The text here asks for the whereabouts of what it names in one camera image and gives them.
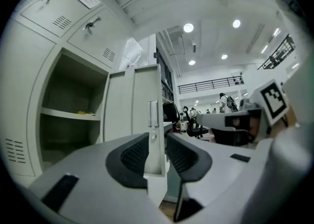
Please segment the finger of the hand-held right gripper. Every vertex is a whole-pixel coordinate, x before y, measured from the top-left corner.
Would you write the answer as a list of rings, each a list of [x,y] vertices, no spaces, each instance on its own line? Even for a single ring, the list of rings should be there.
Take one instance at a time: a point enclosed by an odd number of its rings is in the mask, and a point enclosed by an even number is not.
[[[244,110],[232,113],[199,114],[196,121],[199,125],[218,130],[249,130],[252,118],[260,119],[261,109]]]
[[[211,129],[215,142],[228,146],[243,146],[252,143],[255,137],[245,130],[224,131],[218,129]]]

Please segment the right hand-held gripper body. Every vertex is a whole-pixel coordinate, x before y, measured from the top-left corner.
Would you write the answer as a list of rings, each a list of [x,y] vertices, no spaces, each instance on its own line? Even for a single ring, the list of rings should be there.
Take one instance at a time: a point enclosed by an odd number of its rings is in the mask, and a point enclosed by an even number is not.
[[[252,101],[262,111],[257,140],[268,138],[271,128],[288,112],[286,98],[276,80],[271,79],[253,91]]]

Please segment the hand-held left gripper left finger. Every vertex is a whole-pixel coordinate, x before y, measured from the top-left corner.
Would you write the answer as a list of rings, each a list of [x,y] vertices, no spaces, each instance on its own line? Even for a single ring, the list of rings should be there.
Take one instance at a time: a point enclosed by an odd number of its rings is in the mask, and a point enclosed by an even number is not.
[[[148,197],[149,134],[82,148],[40,175],[29,203],[50,224],[171,224]]]

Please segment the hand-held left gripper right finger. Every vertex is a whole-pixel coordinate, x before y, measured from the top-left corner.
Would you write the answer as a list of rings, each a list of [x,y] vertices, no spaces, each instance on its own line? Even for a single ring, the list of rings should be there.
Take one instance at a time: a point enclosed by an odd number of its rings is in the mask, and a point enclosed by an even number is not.
[[[167,137],[167,155],[180,178],[174,222],[179,224],[262,224],[258,186],[268,158],[268,141],[256,149],[180,134]]]

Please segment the white locker door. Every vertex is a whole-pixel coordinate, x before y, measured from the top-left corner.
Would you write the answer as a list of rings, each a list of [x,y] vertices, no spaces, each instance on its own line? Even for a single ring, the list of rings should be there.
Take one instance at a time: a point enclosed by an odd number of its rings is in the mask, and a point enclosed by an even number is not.
[[[158,64],[109,74],[101,115],[101,139],[149,133],[144,174],[166,174],[161,72]]]

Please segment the grey metal locker cabinet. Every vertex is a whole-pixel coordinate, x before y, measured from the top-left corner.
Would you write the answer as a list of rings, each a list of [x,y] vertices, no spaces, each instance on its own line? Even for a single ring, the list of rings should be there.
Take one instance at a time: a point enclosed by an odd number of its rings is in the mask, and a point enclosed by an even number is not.
[[[74,151],[104,142],[106,81],[121,71],[133,29],[112,0],[99,1],[88,9],[78,0],[20,0],[4,28],[0,149],[20,185],[28,187]],[[82,30],[97,16],[90,32]]]

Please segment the black office chair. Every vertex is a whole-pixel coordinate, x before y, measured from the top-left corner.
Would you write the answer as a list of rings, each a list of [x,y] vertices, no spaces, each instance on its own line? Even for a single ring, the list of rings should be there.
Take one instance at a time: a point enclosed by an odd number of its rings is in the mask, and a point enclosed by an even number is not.
[[[203,137],[204,134],[207,134],[209,132],[206,127],[203,127],[197,122],[197,116],[199,115],[199,112],[197,110],[192,108],[191,112],[188,113],[188,107],[184,106],[183,112],[185,113],[187,118],[187,134],[190,137],[200,139]]]

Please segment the black metal railing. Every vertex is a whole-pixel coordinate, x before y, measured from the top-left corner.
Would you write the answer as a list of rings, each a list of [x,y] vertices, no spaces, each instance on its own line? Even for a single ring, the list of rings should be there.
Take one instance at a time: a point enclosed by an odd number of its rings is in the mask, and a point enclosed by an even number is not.
[[[196,82],[191,84],[184,84],[178,86],[179,94],[193,93],[205,90],[219,89],[223,87],[231,87],[235,85],[244,85],[242,76],[227,77],[221,79],[214,79],[203,82]]]
[[[288,34],[278,48],[269,56],[269,58],[257,69],[268,70],[276,68],[283,62],[293,51],[295,44],[292,37]]]

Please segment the clear plastic bag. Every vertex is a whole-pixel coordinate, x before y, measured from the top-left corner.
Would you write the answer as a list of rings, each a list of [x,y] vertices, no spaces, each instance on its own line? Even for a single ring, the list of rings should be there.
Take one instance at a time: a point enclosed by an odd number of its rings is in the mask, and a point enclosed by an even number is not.
[[[129,38],[123,49],[119,70],[122,71],[130,66],[137,66],[142,53],[143,48],[139,45],[139,43],[133,37]]]

